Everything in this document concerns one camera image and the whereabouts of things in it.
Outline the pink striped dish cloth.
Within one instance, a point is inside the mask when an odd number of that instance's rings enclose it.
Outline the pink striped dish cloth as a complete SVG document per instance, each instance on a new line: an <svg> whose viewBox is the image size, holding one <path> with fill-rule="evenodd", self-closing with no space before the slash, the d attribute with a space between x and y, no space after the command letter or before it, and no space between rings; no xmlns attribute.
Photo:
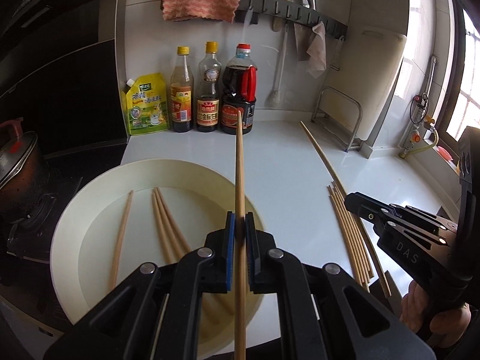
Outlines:
<svg viewBox="0 0 480 360"><path fill-rule="evenodd" d="M219 20L233 23L240 0L162 0L166 21L192 19Z"/></svg>

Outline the amber oil bottle yellow cap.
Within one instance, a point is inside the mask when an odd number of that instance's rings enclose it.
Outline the amber oil bottle yellow cap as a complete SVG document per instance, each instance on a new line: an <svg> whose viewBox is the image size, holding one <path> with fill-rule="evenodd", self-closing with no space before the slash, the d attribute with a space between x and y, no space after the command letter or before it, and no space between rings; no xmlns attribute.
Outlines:
<svg viewBox="0 0 480 360"><path fill-rule="evenodd" d="M186 133L193 128L192 107L194 76L188 57L190 47L177 47L176 66L170 79L170 115L176 133Z"/></svg>

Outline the white round basin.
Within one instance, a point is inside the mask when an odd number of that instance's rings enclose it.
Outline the white round basin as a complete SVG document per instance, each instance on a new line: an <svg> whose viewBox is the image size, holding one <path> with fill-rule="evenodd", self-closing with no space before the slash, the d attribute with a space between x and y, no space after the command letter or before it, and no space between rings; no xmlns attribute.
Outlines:
<svg viewBox="0 0 480 360"><path fill-rule="evenodd" d="M139 265L165 265L152 193L158 187L191 250L224 226L234 209L234 185L196 163L148 159L118 166L90 181L67 204L56 225L49 265L58 301L76 323L109 289L112 258L128 193L133 200L117 281Z"/></svg>

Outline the yellow green refill pouch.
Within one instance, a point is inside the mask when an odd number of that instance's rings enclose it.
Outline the yellow green refill pouch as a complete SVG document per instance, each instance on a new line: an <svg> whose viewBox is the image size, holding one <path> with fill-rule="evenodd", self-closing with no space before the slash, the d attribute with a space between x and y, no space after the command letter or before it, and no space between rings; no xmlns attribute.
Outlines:
<svg viewBox="0 0 480 360"><path fill-rule="evenodd" d="M167 86L161 73L128 79L126 123L131 136L162 132L170 129Z"/></svg>

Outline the white cutting board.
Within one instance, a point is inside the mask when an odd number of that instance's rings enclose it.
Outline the white cutting board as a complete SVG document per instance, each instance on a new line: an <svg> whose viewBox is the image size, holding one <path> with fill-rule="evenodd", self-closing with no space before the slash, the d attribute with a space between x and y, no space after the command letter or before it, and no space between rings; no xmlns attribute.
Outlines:
<svg viewBox="0 0 480 360"><path fill-rule="evenodd" d="M381 28L348 30L340 54L340 69L330 70L320 109L352 131L362 116L356 137L367 140L386 103L400 69L407 37Z"/></svg>

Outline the black wall hook rail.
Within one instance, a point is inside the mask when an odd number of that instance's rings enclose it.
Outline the black wall hook rail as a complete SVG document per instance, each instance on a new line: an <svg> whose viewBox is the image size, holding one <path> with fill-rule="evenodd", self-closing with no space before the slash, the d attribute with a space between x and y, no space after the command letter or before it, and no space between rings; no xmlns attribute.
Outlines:
<svg viewBox="0 0 480 360"><path fill-rule="evenodd" d="M341 36L346 37L347 26L329 16L320 12L303 7L297 3L288 0L240 0L238 9L235 12L233 22L243 22L248 11L253 14L275 16L278 12L283 20L290 21L294 24L301 24L307 27L314 27L321 21L324 23L325 31L330 36L338 39Z"/></svg>

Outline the hanging metal peeler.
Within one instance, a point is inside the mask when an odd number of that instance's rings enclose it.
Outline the hanging metal peeler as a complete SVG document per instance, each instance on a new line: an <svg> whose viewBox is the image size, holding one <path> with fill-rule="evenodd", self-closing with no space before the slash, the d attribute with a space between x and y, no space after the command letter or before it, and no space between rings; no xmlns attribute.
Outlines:
<svg viewBox="0 0 480 360"><path fill-rule="evenodd" d="M331 69L335 70L336 72L338 72L339 69L340 69L340 54L341 54L341 50L343 48L344 41L345 41L344 36L341 36L340 38L337 39L337 41L335 43L334 54L333 54L333 57L330 61L329 67Z"/></svg>

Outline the large dark soy sauce bottle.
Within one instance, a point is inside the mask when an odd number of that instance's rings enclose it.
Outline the large dark soy sauce bottle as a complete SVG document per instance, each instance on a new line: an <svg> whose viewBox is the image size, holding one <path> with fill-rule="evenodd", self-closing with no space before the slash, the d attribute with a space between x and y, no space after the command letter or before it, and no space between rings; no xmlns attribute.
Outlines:
<svg viewBox="0 0 480 360"><path fill-rule="evenodd" d="M239 43L227 63L222 78L220 128L235 135L241 125L244 134L253 127L256 107L257 66L251 58L251 45Z"/></svg>

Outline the beige hanging rag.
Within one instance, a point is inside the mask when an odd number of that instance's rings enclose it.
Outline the beige hanging rag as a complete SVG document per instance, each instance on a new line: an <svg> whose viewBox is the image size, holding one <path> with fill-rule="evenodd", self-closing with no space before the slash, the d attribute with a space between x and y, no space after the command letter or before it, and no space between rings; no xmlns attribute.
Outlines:
<svg viewBox="0 0 480 360"><path fill-rule="evenodd" d="M327 68L324 23L321 21L312 28L294 24L294 34L298 61L313 78L319 78Z"/></svg>

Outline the clear vinegar bottle yellow cap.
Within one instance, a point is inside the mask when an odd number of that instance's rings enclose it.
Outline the clear vinegar bottle yellow cap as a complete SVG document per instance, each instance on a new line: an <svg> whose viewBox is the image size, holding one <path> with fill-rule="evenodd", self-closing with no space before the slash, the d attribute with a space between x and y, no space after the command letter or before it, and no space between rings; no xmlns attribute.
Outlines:
<svg viewBox="0 0 480 360"><path fill-rule="evenodd" d="M207 41L205 57L199 63L199 85L196 98L196 126L202 133L217 129L219 119L219 79L221 63L217 58L218 43Z"/></svg>

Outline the gas valve with orange knob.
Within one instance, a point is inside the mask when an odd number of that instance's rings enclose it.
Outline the gas valve with orange knob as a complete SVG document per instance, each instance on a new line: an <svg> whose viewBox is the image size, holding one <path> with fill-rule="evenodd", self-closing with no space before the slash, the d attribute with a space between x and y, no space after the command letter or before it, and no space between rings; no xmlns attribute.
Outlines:
<svg viewBox="0 0 480 360"><path fill-rule="evenodd" d="M409 130L406 138L403 140L399 157L406 159L409 155L417 154L423 148L421 145L423 138L417 127Z"/></svg>

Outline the white long-handled brush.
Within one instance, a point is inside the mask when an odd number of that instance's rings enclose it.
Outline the white long-handled brush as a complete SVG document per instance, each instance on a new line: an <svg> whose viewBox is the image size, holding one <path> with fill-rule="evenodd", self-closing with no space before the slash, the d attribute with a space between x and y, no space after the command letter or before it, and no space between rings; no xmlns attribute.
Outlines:
<svg viewBox="0 0 480 360"><path fill-rule="evenodd" d="M283 77L283 70L285 66L286 54L287 54L287 42L288 42L288 25L286 24L283 29L282 44L277 61L277 70L275 74L275 80L272 90L268 96L268 104L276 108L281 103L281 81Z"/></svg>

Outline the long curved wooden chopstick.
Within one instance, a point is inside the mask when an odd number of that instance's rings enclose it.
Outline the long curved wooden chopstick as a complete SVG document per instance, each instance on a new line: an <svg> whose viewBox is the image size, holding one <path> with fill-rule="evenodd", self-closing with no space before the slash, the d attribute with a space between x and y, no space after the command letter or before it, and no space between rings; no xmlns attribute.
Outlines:
<svg viewBox="0 0 480 360"><path fill-rule="evenodd" d="M387 281L386 273L383 270L380 259L377 256L373 242L365 229L362 219L357 218L346 209L345 197L347 196L347 192L343 187L337 172L335 172L326 153L320 147L320 144L310 132L307 125L303 121L300 121L299 125L311 142L314 150L317 152L332 179L331 184L327 186L329 199L332 203L346 245L347 254L354 273L354 279L364 289L369 291L369 283L371 279L374 278L374 274L377 274L384 296L386 298L391 297L392 291Z"/></svg>

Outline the pot with glass lid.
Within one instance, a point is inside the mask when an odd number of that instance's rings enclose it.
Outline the pot with glass lid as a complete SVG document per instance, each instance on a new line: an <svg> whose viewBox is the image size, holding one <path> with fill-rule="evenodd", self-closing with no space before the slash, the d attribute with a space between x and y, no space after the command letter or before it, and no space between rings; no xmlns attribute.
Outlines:
<svg viewBox="0 0 480 360"><path fill-rule="evenodd" d="M1 213L24 205L36 178L38 136L25 132L22 122L1 123Z"/></svg>

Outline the black range hood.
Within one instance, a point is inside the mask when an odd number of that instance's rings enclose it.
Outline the black range hood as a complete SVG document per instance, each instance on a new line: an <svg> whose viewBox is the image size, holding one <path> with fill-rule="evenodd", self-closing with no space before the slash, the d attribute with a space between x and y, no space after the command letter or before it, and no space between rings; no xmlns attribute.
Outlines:
<svg viewBox="0 0 480 360"><path fill-rule="evenodd" d="M126 0L23 0L1 32L1 120L48 156L128 141Z"/></svg>

